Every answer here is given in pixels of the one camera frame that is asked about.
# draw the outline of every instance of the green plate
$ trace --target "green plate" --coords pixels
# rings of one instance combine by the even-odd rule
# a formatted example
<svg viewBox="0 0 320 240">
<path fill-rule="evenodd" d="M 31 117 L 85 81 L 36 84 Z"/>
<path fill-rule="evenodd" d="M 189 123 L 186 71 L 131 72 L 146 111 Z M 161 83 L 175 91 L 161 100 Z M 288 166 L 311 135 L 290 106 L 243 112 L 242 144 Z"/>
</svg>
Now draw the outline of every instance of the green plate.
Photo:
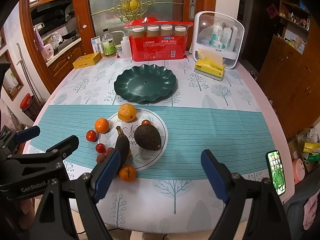
<svg viewBox="0 0 320 240">
<path fill-rule="evenodd" d="M 155 64 L 143 64 L 125 70 L 115 81 L 115 92 L 130 102 L 155 101 L 174 89 L 176 76 Z"/>
</svg>

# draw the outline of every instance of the smartphone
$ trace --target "smartphone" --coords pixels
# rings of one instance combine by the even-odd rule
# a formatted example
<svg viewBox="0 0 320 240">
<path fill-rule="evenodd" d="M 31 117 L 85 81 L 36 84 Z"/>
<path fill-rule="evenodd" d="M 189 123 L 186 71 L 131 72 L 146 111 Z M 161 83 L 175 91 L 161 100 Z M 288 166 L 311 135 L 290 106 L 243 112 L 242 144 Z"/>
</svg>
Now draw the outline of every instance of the smartphone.
<svg viewBox="0 0 320 240">
<path fill-rule="evenodd" d="M 285 192 L 285 179 L 279 151 L 268 152 L 266 155 L 270 179 L 280 196 Z"/>
</svg>

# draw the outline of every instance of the green bottle label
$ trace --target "green bottle label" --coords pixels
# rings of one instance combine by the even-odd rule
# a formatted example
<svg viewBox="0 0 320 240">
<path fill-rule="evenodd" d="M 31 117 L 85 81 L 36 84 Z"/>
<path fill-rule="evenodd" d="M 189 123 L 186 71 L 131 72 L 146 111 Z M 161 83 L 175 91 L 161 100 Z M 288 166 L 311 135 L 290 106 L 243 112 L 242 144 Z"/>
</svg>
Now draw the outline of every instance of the green bottle label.
<svg viewBox="0 0 320 240">
<path fill-rule="evenodd" d="M 113 42 L 113 39 L 108 39 L 105 42 L 102 43 L 104 54 L 111 55 L 116 52 L 115 43 Z"/>
</svg>

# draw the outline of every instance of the gray chair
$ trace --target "gray chair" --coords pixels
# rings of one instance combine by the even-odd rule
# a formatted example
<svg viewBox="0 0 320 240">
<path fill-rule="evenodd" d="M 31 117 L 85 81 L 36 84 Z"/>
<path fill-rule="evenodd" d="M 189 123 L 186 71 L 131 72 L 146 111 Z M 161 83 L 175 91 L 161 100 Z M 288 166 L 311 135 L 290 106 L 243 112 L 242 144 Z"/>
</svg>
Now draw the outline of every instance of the gray chair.
<svg viewBox="0 0 320 240">
<path fill-rule="evenodd" d="M 318 208 L 312 226 L 303 229 L 304 205 L 320 189 L 320 166 L 315 168 L 303 181 L 295 185 L 294 195 L 284 204 L 292 240 L 319 239 L 320 236 L 320 194 Z"/>
</svg>

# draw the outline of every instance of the red fruit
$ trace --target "red fruit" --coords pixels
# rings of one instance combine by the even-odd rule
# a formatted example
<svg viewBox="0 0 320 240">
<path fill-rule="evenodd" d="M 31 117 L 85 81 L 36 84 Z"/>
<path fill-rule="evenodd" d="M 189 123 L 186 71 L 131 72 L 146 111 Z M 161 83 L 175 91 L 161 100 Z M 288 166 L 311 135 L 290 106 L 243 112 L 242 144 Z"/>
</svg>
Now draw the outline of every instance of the red fruit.
<svg viewBox="0 0 320 240">
<path fill-rule="evenodd" d="M 111 153 L 112 150 L 114 150 L 114 148 L 113 148 L 113 147 L 109 147 L 109 148 L 106 150 L 105 155 L 108 156 L 108 154 Z"/>
<path fill-rule="evenodd" d="M 97 151 L 98 153 L 105 153 L 105 152 L 106 152 L 106 147 L 105 147 L 105 145 L 104 145 L 103 143 L 98 143 L 98 144 L 96 145 L 96 151 Z"/>
<path fill-rule="evenodd" d="M 104 154 L 99 154 L 97 156 L 97 163 L 102 163 L 107 156 Z"/>
<path fill-rule="evenodd" d="M 151 122 L 149 120 L 143 120 L 141 124 L 151 124 Z"/>
<path fill-rule="evenodd" d="M 97 139 L 96 132 L 94 130 L 87 131 L 85 137 L 89 142 L 94 142 Z"/>
</svg>

